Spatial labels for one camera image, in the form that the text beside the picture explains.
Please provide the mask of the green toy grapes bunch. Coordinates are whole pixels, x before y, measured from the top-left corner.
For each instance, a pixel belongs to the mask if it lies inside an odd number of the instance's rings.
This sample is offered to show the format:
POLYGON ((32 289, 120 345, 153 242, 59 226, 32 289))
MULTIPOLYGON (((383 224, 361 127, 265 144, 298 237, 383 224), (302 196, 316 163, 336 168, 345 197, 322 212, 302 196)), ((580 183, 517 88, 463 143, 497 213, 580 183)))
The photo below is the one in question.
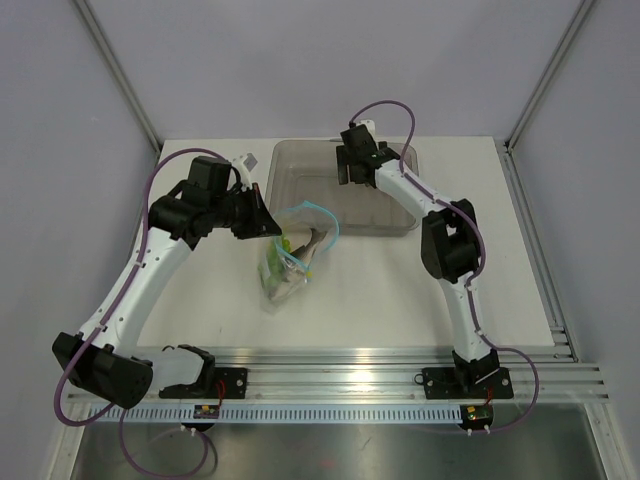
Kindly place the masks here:
POLYGON ((283 252, 290 252, 290 242, 285 235, 269 238, 258 265, 258 273, 263 289, 274 291, 285 280, 288 258, 283 252))

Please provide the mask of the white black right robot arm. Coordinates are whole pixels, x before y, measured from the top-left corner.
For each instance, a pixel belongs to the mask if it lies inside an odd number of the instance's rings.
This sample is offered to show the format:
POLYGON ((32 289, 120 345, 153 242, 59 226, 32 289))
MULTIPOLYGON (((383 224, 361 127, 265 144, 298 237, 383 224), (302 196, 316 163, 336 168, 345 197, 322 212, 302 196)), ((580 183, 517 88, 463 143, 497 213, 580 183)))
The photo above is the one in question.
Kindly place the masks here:
POLYGON ((351 122, 341 140, 336 147, 339 183, 380 190, 421 222, 421 261, 441 286, 453 327, 451 386, 464 398, 484 396, 500 363, 496 348, 483 337, 476 305, 474 279, 484 269, 486 252, 473 205, 430 189, 364 124, 351 122))

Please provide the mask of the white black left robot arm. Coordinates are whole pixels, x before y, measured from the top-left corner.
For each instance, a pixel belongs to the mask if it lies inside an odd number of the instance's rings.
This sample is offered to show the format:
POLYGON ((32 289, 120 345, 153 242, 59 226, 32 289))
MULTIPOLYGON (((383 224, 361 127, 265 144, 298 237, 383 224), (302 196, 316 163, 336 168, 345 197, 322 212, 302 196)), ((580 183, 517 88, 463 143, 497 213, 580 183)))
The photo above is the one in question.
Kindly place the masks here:
POLYGON ((60 333, 52 345, 63 383, 124 409, 150 390, 165 398, 217 396, 213 354, 182 344, 146 358, 136 351, 138 339, 169 280, 213 230, 238 240, 281 233, 251 179, 252 154, 228 161, 191 152, 187 178, 145 202, 140 243, 105 300, 77 333, 60 333))

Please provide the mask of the grey toy fish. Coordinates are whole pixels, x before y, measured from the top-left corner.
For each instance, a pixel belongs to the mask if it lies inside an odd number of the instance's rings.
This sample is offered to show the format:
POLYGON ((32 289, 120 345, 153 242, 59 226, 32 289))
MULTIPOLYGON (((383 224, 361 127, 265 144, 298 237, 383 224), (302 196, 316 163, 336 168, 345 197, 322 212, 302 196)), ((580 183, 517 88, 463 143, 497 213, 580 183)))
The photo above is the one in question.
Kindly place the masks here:
POLYGON ((297 288, 302 286, 311 277, 311 263, 320 244, 325 240, 327 236, 326 231, 321 231, 316 228, 310 229, 310 238, 307 243, 298 246, 296 249, 291 249, 290 252, 285 253, 288 258, 288 270, 285 276, 285 280, 274 291, 267 292, 264 290, 267 299, 273 303, 281 303, 287 297, 289 297, 297 288))

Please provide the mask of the clear zip top bag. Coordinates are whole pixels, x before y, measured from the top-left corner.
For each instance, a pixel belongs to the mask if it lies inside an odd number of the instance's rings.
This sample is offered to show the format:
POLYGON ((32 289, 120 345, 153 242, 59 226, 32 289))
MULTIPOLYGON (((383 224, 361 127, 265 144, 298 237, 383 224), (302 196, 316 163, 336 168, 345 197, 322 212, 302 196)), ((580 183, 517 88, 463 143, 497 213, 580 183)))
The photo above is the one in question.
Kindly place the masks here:
POLYGON ((281 234, 266 239, 257 266, 260 306, 269 313, 312 281, 341 233, 337 217, 310 201, 280 210, 274 219, 281 234))

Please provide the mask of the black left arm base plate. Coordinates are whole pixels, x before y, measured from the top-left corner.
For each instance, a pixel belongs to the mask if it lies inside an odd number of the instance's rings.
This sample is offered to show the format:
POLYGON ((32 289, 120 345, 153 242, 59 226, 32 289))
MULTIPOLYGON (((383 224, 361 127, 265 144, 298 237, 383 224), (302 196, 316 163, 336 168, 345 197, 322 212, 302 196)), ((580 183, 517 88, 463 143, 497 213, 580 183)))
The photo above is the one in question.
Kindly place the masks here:
POLYGON ((240 367, 213 367, 191 384, 177 384, 159 391, 163 399, 239 400, 246 397, 249 371, 240 367))

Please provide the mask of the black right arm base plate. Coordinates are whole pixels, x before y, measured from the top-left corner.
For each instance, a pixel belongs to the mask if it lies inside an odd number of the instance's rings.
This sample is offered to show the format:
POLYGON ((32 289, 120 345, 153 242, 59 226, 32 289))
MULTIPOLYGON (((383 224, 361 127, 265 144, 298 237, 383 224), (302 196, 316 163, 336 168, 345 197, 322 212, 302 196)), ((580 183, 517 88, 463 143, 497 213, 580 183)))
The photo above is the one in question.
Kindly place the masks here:
POLYGON ((413 381, 424 389, 427 400, 510 400, 515 396, 509 370, 504 367, 470 387, 458 382, 453 367, 423 368, 413 381))

